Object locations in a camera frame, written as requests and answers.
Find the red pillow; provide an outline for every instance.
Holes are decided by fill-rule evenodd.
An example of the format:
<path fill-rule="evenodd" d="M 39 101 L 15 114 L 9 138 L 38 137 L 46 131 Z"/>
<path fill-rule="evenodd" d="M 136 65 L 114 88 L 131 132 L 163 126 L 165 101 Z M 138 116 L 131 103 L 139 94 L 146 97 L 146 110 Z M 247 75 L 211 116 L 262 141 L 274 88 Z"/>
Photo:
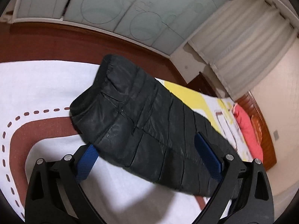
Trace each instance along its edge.
<path fill-rule="evenodd" d="M 263 162 L 263 150 L 260 144 L 257 142 L 248 114 L 238 104 L 234 105 L 233 114 L 238 122 L 252 157 L 258 158 Z"/>

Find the blue textured grip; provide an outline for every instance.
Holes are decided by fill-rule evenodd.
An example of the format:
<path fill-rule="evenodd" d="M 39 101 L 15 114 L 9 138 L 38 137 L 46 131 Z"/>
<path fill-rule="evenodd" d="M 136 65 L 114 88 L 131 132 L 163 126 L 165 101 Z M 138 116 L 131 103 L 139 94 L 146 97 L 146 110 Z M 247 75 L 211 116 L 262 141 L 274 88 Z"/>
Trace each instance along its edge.
<path fill-rule="evenodd" d="M 90 146 L 87 148 L 87 150 L 85 151 L 85 153 L 80 158 L 77 164 L 76 181 L 78 183 L 87 178 L 98 156 L 98 151 L 92 144 L 90 144 Z"/>
<path fill-rule="evenodd" d="M 221 182 L 222 164 L 201 134 L 197 133 L 194 136 L 194 145 L 212 179 Z"/>

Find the metal screw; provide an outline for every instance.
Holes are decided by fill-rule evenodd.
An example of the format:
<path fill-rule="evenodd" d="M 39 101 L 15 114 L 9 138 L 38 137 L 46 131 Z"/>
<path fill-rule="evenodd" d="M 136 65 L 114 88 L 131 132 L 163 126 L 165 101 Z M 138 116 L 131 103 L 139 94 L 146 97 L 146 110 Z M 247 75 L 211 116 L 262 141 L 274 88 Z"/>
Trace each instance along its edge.
<path fill-rule="evenodd" d="M 255 162 L 256 162 L 257 164 L 261 164 L 261 163 L 262 163 L 262 161 L 259 160 L 258 158 L 255 159 Z"/>
<path fill-rule="evenodd" d="M 229 161 L 234 160 L 234 156 L 231 155 L 231 154 L 227 154 L 225 157 L 226 157 L 226 159 L 229 160 Z"/>
<path fill-rule="evenodd" d="M 72 159 L 72 157 L 73 157 L 72 155 L 68 154 L 68 155 L 65 155 L 63 159 L 64 159 L 65 161 L 69 161 L 69 160 Z"/>
<path fill-rule="evenodd" d="M 43 160 L 42 158 L 40 158 L 40 159 L 38 159 L 38 160 L 36 161 L 36 164 L 40 165 L 40 164 L 42 164 L 43 162 L 44 162 L 44 160 Z"/>

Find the white curtain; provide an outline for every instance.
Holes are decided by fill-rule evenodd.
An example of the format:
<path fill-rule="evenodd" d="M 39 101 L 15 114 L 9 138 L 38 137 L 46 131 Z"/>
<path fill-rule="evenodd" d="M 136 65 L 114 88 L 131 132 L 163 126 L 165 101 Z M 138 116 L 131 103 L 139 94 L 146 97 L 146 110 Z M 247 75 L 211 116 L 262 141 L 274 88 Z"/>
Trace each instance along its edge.
<path fill-rule="evenodd" d="M 209 17 L 188 43 L 236 100 L 276 66 L 297 34 L 289 19 L 265 0 L 232 0 Z"/>

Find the floor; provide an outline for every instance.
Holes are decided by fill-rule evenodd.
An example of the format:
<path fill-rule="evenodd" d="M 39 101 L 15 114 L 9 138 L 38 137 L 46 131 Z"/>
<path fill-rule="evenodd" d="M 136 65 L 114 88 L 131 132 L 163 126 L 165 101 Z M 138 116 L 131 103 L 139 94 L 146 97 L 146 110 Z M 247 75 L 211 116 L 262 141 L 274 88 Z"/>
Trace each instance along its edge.
<path fill-rule="evenodd" d="M 186 85 L 172 62 L 143 47 L 77 27 L 0 23 L 0 62 L 68 60 L 100 64 L 104 55 L 125 56 L 153 77 Z"/>

